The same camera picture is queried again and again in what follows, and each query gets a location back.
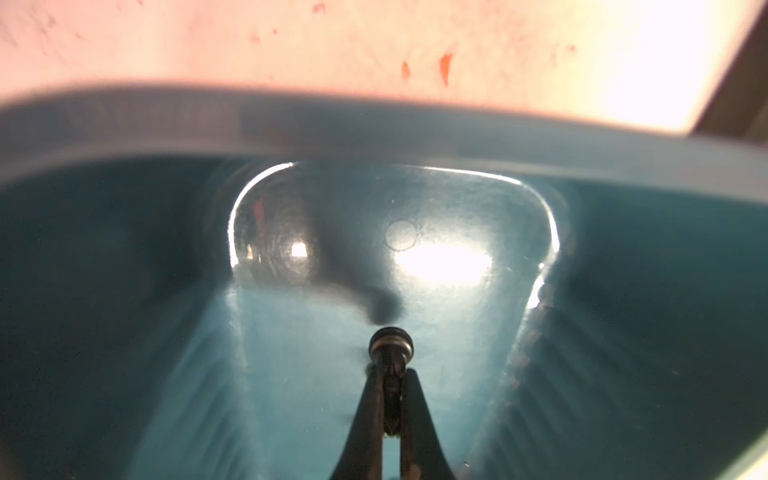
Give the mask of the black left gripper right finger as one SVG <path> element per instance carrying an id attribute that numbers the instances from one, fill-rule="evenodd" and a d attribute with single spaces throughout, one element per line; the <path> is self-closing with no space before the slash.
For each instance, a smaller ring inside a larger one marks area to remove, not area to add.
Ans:
<path id="1" fill-rule="evenodd" d="M 415 369 L 407 369 L 403 379 L 400 424 L 400 478 L 454 479 Z"/>

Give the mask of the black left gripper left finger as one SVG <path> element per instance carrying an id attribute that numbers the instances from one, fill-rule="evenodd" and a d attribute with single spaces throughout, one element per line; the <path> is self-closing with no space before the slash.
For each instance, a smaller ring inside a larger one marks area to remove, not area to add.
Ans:
<path id="1" fill-rule="evenodd" d="M 381 480 L 384 394 L 380 368 L 371 368 L 333 480 Z"/>

